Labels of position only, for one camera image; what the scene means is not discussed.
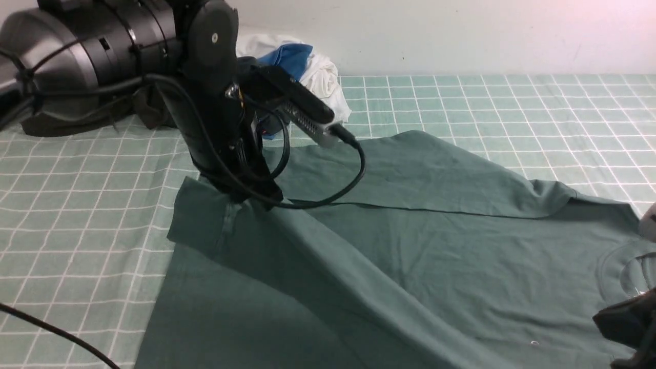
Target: grid mat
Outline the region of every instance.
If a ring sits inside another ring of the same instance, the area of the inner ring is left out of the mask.
[[[343,77],[342,86],[360,139],[419,129],[638,213],[656,201],[656,75]],[[197,175],[184,141],[126,119],[61,139],[10,129],[0,154],[0,301],[132,367],[172,255],[176,191]],[[102,367],[0,316],[0,368]]]

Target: wire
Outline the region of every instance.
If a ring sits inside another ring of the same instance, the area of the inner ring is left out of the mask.
[[[251,169],[251,166],[248,164],[247,159],[246,159],[246,153],[243,150],[243,145],[239,145],[238,148],[236,148],[237,151],[237,157],[239,159],[239,165],[242,170],[244,170],[244,173],[246,173],[246,176],[248,176],[251,179],[254,179],[256,181],[271,181],[280,175],[285,168],[287,167],[287,163],[289,163],[289,155],[291,153],[291,145],[289,143],[289,129],[287,128],[287,125],[285,124],[284,118],[280,115],[279,112],[276,112],[273,109],[269,109],[267,106],[260,104],[259,102],[251,99],[249,96],[244,95],[244,100],[247,104],[254,106],[255,108],[258,108],[260,110],[264,110],[265,112],[269,113],[270,115],[276,117],[278,122],[280,123],[280,127],[283,131],[283,155],[282,158],[280,158],[280,161],[278,162],[278,165],[274,169],[273,172],[271,172],[271,175],[267,177],[261,177],[255,174],[253,170]]]
[[[185,91],[185,89],[176,81],[175,79],[168,77],[168,76],[163,76],[159,74],[146,74],[145,80],[147,81],[153,81],[153,82],[161,82],[164,84],[167,84],[173,88],[175,88],[182,98],[187,100],[187,103],[190,105],[190,108],[192,109],[193,114],[195,115],[196,120],[199,122],[201,126],[201,130],[203,131],[203,135],[207,139],[207,143],[209,145],[209,148],[212,152],[212,155],[216,158],[216,162],[218,165],[221,167],[221,170],[224,171],[230,180],[242,191],[245,193],[251,195],[252,197],[256,198],[257,200],[260,200],[261,202],[264,202],[265,204],[274,206],[274,207],[280,207],[283,209],[314,209],[317,207],[321,206],[326,206],[329,205],[330,203],[334,202],[335,200],[341,198],[345,194],[349,193],[359,182],[362,180],[362,177],[365,175],[365,168],[366,168],[366,160],[365,160],[365,152],[362,150],[362,147],[358,143],[358,141],[341,125],[336,125],[335,126],[335,134],[340,137],[343,141],[345,141],[347,144],[352,146],[358,151],[358,155],[360,157],[360,169],[358,174],[356,175],[355,179],[351,181],[346,187],[344,187],[342,190],[337,192],[336,194],[325,198],[323,200],[317,201],[317,202],[308,202],[306,204],[285,204],[277,201],[273,201],[269,199],[266,196],[263,196],[259,194],[258,192],[255,192],[253,189],[249,188],[243,182],[241,182],[237,176],[235,176],[228,166],[223,162],[221,157],[219,156],[218,152],[216,151],[216,148],[214,146],[214,143],[210,139],[209,133],[207,132],[207,128],[205,125],[202,123],[203,119],[201,117],[201,114],[198,112],[198,109],[196,108],[194,104],[194,100],[192,97]]]
[[[111,369],[120,369],[118,365],[116,365],[113,361],[110,360],[110,358],[108,358],[103,353],[101,353],[97,348],[93,347],[92,345],[89,345],[87,342],[84,342],[83,340],[73,336],[72,334],[68,333],[65,330],[57,328],[56,326],[53,326],[51,324],[44,322],[43,320],[35,318],[34,316],[29,315],[28,313],[23,313],[22,311],[16,310],[13,307],[10,307],[3,303],[0,303],[0,311],[3,311],[11,316],[19,318],[20,320],[24,320],[28,323],[34,324],[39,328],[49,331],[50,333],[54,333],[62,338],[65,338],[71,341],[72,343],[82,347],[83,349],[87,350],[95,357],[99,358],[102,362],[107,364]]]
[[[11,122],[16,119],[24,110],[34,106],[35,97],[30,96],[21,100],[16,106],[11,108],[3,117],[0,119],[0,131],[8,127]]]
[[[35,64],[32,68],[27,69],[32,72],[32,74],[36,73],[44,64],[49,62],[52,58],[56,57],[57,55],[63,53],[64,51],[68,50],[69,48],[77,45],[78,43],[82,43],[85,41],[88,41],[91,37],[83,38],[83,39],[76,39],[75,41],[71,41],[69,43],[64,44],[61,46],[59,49],[51,52],[50,54],[46,55],[41,61],[39,61],[37,64]]]
[[[59,97],[59,98],[113,95],[127,89],[141,87],[143,86],[143,84],[144,84],[143,77],[134,77],[119,83],[114,83],[113,85],[99,87],[97,89],[84,90],[84,91],[55,91],[55,92],[37,93],[37,94],[42,97]]]

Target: green cloth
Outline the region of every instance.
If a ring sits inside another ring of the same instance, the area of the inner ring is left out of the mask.
[[[607,368],[630,356],[592,321],[655,286],[655,247],[630,206],[421,132],[362,147],[362,182],[310,211],[231,204],[185,180],[136,369]],[[294,148],[278,183],[318,200],[357,167],[346,145]]]

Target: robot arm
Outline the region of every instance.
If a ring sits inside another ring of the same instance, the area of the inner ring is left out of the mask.
[[[359,144],[281,68],[238,59],[238,29],[237,11],[223,0],[39,0],[0,30],[0,129],[25,113],[83,119],[154,83],[194,165],[235,201],[309,208],[343,196],[364,172]],[[351,144],[359,175],[322,202],[282,204],[274,179],[286,160],[273,173],[264,162],[255,129],[261,111],[281,124],[290,119],[322,146],[337,138]]]

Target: white wall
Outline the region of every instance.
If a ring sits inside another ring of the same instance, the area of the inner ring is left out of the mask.
[[[341,74],[656,73],[656,0],[228,0]],[[0,0],[0,20],[36,0]]]

